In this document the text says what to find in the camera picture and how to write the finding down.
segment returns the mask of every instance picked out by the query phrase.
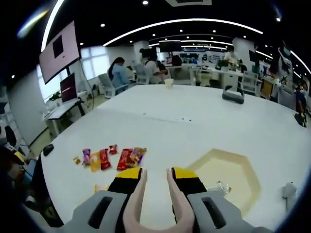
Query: clear plastic bag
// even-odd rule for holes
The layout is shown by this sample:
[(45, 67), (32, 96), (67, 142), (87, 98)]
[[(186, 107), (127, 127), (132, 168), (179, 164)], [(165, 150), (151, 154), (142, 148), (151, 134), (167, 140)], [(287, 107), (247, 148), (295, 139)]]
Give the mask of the clear plastic bag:
[(224, 191), (225, 195), (230, 193), (231, 187), (228, 184), (218, 181), (214, 187), (205, 187), (207, 191)]

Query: cup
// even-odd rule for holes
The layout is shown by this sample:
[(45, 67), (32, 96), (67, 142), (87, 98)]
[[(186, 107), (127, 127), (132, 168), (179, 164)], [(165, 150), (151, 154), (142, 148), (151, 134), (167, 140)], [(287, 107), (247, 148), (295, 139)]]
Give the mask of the cup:
[(173, 87), (173, 82), (174, 82), (173, 79), (166, 79), (166, 80), (164, 80), (165, 86), (166, 86), (168, 89), (171, 89), (171, 88)]

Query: round table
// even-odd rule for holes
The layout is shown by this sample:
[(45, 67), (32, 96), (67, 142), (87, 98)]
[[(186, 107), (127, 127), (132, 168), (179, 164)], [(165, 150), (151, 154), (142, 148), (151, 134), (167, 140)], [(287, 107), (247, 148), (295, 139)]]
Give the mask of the round table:
[(188, 167), (213, 148), (248, 157), (261, 194), (243, 218), (275, 230), (286, 216), (281, 187), (293, 182), (298, 195), (311, 162), (311, 130), (297, 124), (293, 111), (245, 95), (242, 105), (222, 99), (222, 90), (174, 85), (140, 85), (106, 101), (53, 140), (54, 150), (42, 157), (51, 200), (64, 223), (73, 210), (105, 188), (118, 173), (112, 168), (92, 173), (73, 158), (118, 144), (119, 150), (146, 147), (141, 166), (148, 170), (140, 222), (152, 229), (175, 224), (166, 169)]

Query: hexagonal mat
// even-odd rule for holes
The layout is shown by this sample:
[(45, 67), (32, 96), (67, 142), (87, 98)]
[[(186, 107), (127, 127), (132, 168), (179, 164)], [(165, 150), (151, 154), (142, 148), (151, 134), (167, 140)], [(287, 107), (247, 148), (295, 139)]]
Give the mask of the hexagonal mat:
[(218, 181), (228, 184), (231, 191), (225, 198), (241, 210), (242, 216), (260, 195), (257, 175), (243, 155), (212, 149), (187, 169), (195, 171), (205, 187), (216, 187)]

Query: window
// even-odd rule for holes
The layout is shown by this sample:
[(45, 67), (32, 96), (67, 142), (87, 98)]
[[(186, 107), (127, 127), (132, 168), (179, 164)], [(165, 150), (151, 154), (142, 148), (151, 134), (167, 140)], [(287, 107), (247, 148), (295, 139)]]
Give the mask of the window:
[(100, 74), (107, 73), (110, 67), (106, 47), (96, 46), (81, 50), (82, 67), (86, 79), (90, 80)]
[(60, 91), (60, 82), (67, 77), (67, 72), (65, 69), (62, 70), (51, 81), (45, 84), (42, 77), (41, 67), (40, 65), (37, 65), (37, 76), (42, 98), (46, 102), (54, 93)]

